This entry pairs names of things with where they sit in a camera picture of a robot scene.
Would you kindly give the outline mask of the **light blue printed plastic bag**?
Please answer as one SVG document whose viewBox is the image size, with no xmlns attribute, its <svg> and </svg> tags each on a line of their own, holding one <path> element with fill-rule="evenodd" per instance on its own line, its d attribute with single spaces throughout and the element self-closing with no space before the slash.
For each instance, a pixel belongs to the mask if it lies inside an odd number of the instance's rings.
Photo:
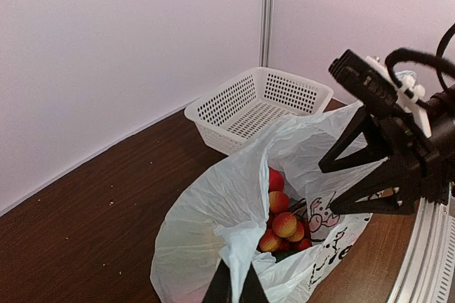
<svg viewBox="0 0 455 303">
<path fill-rule="evenodd" d="M 156 237 L 151 283 L 162 302 L 201 302 L 220 262 L 231 270 L 234 300 L 254 268 L 270 302 L 306 302 L 349 253 L 370 214 L 336 216 L 331 202 L 372 166 L 324 174 L 319 161 L 340 137 L 360 103 L 307 117 L 286 116 L 194 181 L 167 213 Z M 281 262 L 257 245 L 269 214 L 269 170 L 281 171 L 311 217 L 324 224 L 315 243 Z"/>
</svg>

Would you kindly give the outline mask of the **red lychee bunch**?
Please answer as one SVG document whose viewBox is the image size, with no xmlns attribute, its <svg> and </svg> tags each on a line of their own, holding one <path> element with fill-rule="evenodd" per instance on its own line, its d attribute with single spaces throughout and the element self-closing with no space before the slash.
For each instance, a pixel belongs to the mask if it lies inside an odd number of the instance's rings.
<svg viewBox="0 0 455 303">
<path fill-rule="evenodd" d="M 284 192 L 285 178 L 277 170 L 269 169 L 269 213 L 266 231 L 257 250 L 287 257 L 293 252 L 310 248 L 309 222 L 306 218 L 306 200 L 294 200 Z"/>
</svg>

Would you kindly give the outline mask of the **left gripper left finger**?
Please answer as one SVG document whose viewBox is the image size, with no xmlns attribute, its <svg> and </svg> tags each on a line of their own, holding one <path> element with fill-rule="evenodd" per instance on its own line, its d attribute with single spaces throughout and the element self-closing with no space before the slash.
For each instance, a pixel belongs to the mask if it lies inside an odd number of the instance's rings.
<svg viewBox="0 0 455 303">
<path fill-rule="evenodd" d="M 220 261 L 202 303 L 232 303 L 230 269 Z"/>
</svg>

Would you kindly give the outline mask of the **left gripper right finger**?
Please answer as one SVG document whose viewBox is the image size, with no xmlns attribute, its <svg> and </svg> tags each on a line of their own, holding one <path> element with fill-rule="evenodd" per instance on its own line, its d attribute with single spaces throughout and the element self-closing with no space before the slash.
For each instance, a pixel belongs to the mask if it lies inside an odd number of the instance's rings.
<svg viewBox="0 0 455 303">
<path fill-rule="evenodd" d="M 264 293 L 259 277 L 257 276 L 257 273 L 253 265 L 250 265 L 250 268 L 248 270 L 239 302 L 240 303 L 269 302 L 266 294 Z"/>
</svg>

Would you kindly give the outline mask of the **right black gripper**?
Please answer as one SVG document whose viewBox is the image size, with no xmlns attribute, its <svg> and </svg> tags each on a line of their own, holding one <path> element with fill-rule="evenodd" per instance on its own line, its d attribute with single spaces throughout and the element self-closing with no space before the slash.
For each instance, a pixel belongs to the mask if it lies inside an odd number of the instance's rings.
<svg viewBox="0 0 455 303">
<path fill-rule="evenodd" d="M 454 181 L 454 87 L 433 95 L 428 104 L 434 110 L 430 137 L 399 118 L 379 127 L 365 105 L 355 112 L 318 163 L 320 170 L 326 174 L 388 160 L 334 199 L 333 213 L 410 215 L 420 198 L 448 203 Z"/>
</svg>

